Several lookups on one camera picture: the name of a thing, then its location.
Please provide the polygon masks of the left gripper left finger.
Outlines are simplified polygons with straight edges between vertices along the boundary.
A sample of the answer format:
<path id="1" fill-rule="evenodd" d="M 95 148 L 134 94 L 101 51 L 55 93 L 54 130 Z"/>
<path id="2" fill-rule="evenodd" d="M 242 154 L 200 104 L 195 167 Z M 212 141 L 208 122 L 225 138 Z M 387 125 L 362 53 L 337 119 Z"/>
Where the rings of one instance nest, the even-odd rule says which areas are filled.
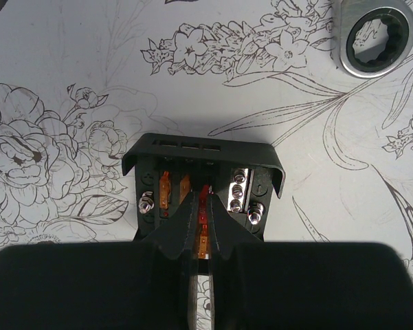
<path id="1" fill-rule="evenodd" d="M 0 251 L 0 329 L 194 329 L 199 194 L 147 237 Z"/>

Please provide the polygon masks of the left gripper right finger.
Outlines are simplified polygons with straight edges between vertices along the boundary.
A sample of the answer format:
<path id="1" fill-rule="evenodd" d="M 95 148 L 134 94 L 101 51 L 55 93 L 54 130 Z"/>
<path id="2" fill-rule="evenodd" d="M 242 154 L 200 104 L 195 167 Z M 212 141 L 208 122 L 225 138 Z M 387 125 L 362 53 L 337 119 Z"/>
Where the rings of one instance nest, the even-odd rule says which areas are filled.
<path id="1" fill-rule="evenodd" d="M 208 198 L 214 329 L 413 329 L 413 283 L 371 242 L 264 242 Z"/>

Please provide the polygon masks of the red blade fuse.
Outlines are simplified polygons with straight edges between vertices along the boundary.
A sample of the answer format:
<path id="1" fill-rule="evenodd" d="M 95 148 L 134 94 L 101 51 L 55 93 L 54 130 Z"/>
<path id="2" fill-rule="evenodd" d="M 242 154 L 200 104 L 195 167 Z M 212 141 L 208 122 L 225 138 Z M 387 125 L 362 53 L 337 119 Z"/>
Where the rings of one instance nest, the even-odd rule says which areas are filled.
<path id="1" fill-rule="evenodd" d="M 210 191 L 211 191 L 210 186 L 206 184 L 201 189 L 201 192 L 199 195 L 198 221 L 202 227 L 207 226 L 208 224 L 208 212 L 206 208 L 208 206 L 208 196 L 210 194 Z"/>

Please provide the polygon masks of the black fuse box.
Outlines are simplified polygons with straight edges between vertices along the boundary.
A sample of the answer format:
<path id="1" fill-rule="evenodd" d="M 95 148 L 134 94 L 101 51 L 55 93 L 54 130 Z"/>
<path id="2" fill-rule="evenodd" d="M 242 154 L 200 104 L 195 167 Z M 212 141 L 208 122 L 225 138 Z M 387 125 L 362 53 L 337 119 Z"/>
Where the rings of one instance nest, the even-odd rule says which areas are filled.
<path id="1" fill-rule="evenodd" d="M 273 253 L 264 229 L 285 172 L 269 144 L 147 133 L 122 157 L 134 173 L 139 228 L 136 258 L 227 260 Z M 208 224 L 198 221 L 199 195 L 210 186 Z"/>

